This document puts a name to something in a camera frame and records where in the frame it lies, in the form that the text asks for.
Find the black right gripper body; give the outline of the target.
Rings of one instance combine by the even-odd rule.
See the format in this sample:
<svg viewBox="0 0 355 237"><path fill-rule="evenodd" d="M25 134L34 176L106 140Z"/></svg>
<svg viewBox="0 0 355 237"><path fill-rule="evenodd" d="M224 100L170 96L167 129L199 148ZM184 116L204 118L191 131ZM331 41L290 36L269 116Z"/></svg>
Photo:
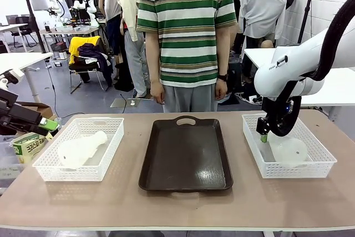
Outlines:
<svg viewBox="0 0 355 237"><path fill-rule="evenodd" d="M278 134L276 102L268 98L263 98L261 108L266 112L266 116L264 118L258 118L256 131L261 135L267 135L270 131L274 134Z"/></svg>

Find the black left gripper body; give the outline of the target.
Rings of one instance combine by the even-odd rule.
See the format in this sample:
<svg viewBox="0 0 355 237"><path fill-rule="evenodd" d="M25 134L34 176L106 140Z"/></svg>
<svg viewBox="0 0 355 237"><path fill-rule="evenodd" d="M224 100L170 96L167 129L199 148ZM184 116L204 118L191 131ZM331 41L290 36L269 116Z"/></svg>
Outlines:
<svg viewBox="0 0 355 237"><path fill-rule="evenodd" d="M39 127L42 115L16 103L17 95L1 89L1 135L28 133L28 127Z"/></svg>

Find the person's left hand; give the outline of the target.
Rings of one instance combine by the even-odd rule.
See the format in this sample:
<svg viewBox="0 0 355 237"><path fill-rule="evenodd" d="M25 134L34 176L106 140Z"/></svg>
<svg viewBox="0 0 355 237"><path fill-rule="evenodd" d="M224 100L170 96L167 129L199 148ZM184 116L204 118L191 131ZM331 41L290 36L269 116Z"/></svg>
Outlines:
<svg viewBox="0 0 355 237"><path fill-rule="evenodd" d="M217 79L215 85L215 98L216 100L222 100L227 94L227 83L224 80Z"/></svg>

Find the person's right hand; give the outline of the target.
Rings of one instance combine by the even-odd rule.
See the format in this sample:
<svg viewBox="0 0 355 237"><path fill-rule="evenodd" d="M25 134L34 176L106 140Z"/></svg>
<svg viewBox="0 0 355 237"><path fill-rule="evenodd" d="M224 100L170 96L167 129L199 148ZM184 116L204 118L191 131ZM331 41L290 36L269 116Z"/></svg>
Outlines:
<svg viewBox="0 0 355 237"><path fill-rule="evenodd" d="M154 98L154 100L161 105L164 105L165 101L165 91L163 85L160 83L159 80L152 80L150 82L150 94Z"/></svg>

